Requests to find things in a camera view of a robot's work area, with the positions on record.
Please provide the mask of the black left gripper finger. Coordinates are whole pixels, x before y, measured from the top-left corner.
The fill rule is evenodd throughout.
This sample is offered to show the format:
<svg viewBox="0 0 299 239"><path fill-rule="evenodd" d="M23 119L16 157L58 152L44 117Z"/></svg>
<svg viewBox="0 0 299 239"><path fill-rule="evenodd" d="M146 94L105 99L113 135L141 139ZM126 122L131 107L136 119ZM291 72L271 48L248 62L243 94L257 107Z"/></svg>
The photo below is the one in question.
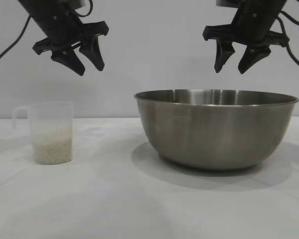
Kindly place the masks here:
<svg viewBox="0 0 299 239"><path fill-rule="evenodd" d="M88 38L81 42L79 52L87 57L97 70L103 71L105 63L101 55L98 36Z"/></svg>
<svg viewBox="0 0 299 239"><path fill-rule="evenodd" d="M85 67L73 50L53 51L51 59L71 69L79 76L83 76Z"/></svg>

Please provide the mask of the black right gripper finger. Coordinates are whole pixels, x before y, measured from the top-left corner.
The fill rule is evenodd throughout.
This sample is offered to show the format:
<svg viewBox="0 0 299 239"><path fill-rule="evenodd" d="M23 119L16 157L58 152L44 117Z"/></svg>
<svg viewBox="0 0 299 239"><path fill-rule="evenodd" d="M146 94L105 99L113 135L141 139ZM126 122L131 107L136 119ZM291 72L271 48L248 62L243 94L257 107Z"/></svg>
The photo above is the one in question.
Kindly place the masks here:
<svg viewBox="0 0 299 239"><path fill-rule="evenodd" d="M214 69L216 73L219 73L227 60L235 53L235 49L232 46L232 41L216 40L216 58L214 63Z"/></svg>
<svg viewBox="0 0 299 239"><path fill-rule="evenodd" d="M260 46L260 47L247 46L238 65L239 72L241 74L244 74L254 64L268 57L270 54L271 54L271 50L268 46Z"/></svg>

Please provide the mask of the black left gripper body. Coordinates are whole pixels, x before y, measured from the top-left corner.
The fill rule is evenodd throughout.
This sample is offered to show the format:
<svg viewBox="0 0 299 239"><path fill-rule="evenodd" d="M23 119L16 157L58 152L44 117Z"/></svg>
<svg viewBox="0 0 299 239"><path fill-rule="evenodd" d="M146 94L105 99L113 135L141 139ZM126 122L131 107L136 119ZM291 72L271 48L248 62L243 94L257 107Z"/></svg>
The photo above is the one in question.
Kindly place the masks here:
<svg viewBox="0 0 299 239"><path fill-rule="evenodd" d="M109 32L105 21L83 23L62 0L21 0L20 4L46 35L33 46L36 54L65 51Z"/></svg>

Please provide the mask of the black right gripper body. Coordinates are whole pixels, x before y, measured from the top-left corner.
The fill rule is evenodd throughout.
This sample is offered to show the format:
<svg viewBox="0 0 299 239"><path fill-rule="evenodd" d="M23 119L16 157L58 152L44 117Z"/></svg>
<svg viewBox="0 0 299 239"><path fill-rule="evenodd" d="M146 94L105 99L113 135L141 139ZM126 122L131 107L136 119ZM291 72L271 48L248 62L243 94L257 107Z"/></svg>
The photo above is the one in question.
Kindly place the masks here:
<svg viewBox="0 0 299 239"><path fill-rule="evenodd" d="M230 24L206 26L203 38L236 42L250 47L286 47L289 39L282 33L271 31L285 4L285 0L243 0Z"/></svg>

